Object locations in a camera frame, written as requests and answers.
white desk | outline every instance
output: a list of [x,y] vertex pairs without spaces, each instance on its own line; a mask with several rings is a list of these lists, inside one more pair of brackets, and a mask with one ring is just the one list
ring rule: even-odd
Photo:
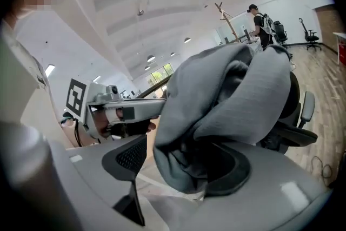
[[345,33],[333,33],[336,36],[336,44],[337,44],[337,64],[340,62],[340,38],[346,40],[346,34]]

cable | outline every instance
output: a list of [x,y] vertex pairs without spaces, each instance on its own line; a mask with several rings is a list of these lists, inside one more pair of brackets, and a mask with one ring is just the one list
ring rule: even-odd
[[78,121],[78,119],[76,119],[76,125],[75,125],[75,138],[76,138],[76,141],[77,141],[78,145],[79,145],[80,147],[82,147],[81,139],[79,138],[78,125],[79,125],[79,121]]
[[[328,186],[325,184],[325,179],[331,178],[331,176],[333,175],[333,170],[332,170],[332,168],[331,168],[330,165],[328,165],[328,164],[323,165],[322,160],[321,160],[319,157],[314,156],[314,157],[311,159],[311,173],[314,172],[314,163],[313,163],[313,161],[314,161],[315,158],[317,158],[317,159],[321,162],[321,177],[322,177],[322,180],[323,180],[324,185],[325,185],[326,187],[328,187]],[[324,169],[327,168],[327,167],[328,167],[329,170],[330,170],[330,174],[329,174],[329,175],[326,175],[325,172],[324,172]]]

